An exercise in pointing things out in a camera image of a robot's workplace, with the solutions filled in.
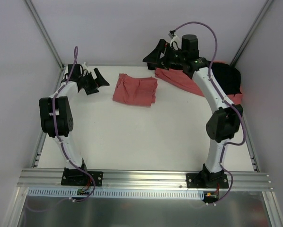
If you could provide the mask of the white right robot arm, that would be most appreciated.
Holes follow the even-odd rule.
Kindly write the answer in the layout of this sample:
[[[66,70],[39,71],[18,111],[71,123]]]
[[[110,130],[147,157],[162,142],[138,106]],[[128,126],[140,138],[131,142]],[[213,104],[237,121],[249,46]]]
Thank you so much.
[[[199,173],[186,174],[187,187],[226,189],[229,185],[222,163],[227,146],[239,131],[243,108],[227,97],[210,68],[211,63],[199,56],[197,36],[182,36],[181,47],[177,45],[177,36],[171,36],[170,42],[160,39],[143,62],[147,63],[149,70],[182,68],[183,73],[200,88],[212,112],[205,126],[210,138],[208,157]]]

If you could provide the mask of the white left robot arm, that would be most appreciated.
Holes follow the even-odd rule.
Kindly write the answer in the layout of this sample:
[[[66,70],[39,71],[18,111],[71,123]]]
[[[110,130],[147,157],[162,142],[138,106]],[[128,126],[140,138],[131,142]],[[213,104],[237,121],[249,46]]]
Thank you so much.
[[[70,64],[68,70],[57,90],[39,100],[40,121],[42,131],[55,141],[61,151],[66,175],[72,175],[76,184],[83,185],[88,181],[88,173],[72,136],[74,119],[70,100],[81,90],[91,95],[110,84],[98,68],[94,68],[95,78],[85,64]]]

